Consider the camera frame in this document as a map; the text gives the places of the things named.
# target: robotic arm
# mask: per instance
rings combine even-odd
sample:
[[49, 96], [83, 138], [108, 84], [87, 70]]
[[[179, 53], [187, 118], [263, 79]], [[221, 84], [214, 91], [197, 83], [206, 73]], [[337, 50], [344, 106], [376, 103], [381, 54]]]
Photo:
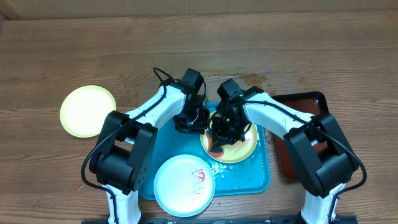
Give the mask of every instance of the robotic arm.
[[[220, 115], [209, 120], [205, 94], [198, 95], [203, 84], [200, 73], [188, 69], [181, 80], [170, 77], [162, 82], [159, 91], [137, 109], [126, 114], [112, 111], [106, 117], [90, 160], [90, 171], [109, 190], [110, 215], [104, 223], [137, 224], [141, 219], [137, 190], [150, 167], [157, 130], [172, 118], [181, 133], [204, 134], [209, 127], [214, 145], [219, 146], [244, 141], [244, 127], [249, 123], [260, 124], [283, 138], [297, 177], [307, 190], [303, 223], [328, 223], [333, 194], [343, 189], [358, 169], [344, 149], [313, 130], [314, 126], [320, 128], [351, 150], [335, 118], [295, 111], [260, 88], [244, 91], [230, 79], [217, 91]], [[131, 152], [115, 146], [115, 140], [134, 144]], [[318, 155], [312, 146], [323, 141], [328, 141], [328, 148]], [[330, 220], [335, 218], [332, 209]]]

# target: blue tray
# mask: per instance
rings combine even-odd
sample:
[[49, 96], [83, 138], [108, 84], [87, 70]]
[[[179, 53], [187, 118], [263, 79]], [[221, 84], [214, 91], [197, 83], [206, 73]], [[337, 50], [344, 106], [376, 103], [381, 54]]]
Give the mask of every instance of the blue tray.
[[[208, 103], [210, 112], [218, 103]], [[253, 153], [235, 164], [225, 164], [211, 158], [203, 149], [198, 134], [181, 134], [174, 129], [174, 121], [166, 122], [156, 137], [149, 173], [139, 189], [139, 195], [155, 200], [154, 179], [159, 167], [173, 156], [189, 154], [202, 158], [216, 178], [215, 196], [253, 194], [265, 191], [271, 182], [264, 128], [257, 125], [259, 140]]]

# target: wooden tabletop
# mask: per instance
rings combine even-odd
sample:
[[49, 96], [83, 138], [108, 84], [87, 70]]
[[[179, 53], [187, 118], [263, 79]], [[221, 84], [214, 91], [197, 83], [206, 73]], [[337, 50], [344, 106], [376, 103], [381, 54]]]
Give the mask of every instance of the wooden tabletop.
[[[106, 218], [105, 193], [80, 179], [96, 138], [69, 135], [65, 97], [99, 85], [119, 111], [148, 100], [159, 67], [206, 76], [209, 98], [233, 77], [271, 95], [321, 91], [368, 170], [337, 212], [360, 223], [398, 222], [398, 11], [6, 21], [0, 35], [0, 223]], [[195, 218], [296, 214], [304, 189], [282, 177], [268, 136], [271, 184], [261, 194], [215, 197]], [[89, 171], [90, 180], [95, 177]], [[360, 180], [355, 172], [350, 184]], [[144, 217], [167, 217], [140, 200]]]

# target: red drawing on plate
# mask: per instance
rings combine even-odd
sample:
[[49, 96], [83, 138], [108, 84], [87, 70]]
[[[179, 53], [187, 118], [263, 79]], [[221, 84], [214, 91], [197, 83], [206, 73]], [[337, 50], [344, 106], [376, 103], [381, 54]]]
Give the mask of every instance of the red drawing on plate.
[[197, 177], [199, 180], [199, 182], [197, 182], [197, 187], [195, 187], [193, 189], [193, 193], [200, 194], [201, 190], [203, 189], [203, 186], [205, 184], [205, 173], [204, 173], [203, 169], [200, 169], [200, 170], [193, 171], [192, 175], [194, 177]]

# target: yellow plate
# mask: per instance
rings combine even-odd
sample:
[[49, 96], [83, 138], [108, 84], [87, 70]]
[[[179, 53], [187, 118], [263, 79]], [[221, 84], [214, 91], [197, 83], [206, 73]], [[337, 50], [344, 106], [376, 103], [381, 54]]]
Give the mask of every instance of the yellow plate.
[[244, 142], [238, 141], [233, 145], [227, 144], [221, 146], [221, 148], [224, 150], [224, 154], [220, 157], [213, 157], [212, 155], [209, 154], [209, 148], [208, 148], [209, 138], [207, 133], [200, 135], [200, 142], [205, 152], [207, 152], [207, 154], [209, 154], [209, 156], [211, 156], [213, 159], [220, 162], [231, 164], [231, 163], [241, 162], [253, 153], [254, 149], [257, 146], [257, 140], [258, 140], [258, 133], [255, 124], [252, 124], [250, 130], [245, 134], [245, 138], [246, 140]]
[[88, 85], [74, 90], [65, 98], [60, 119], [69, 134], [89, 138], [101, 132], [105, 117], [112, 110], [116, 110], [112, 94], [100, 86]]

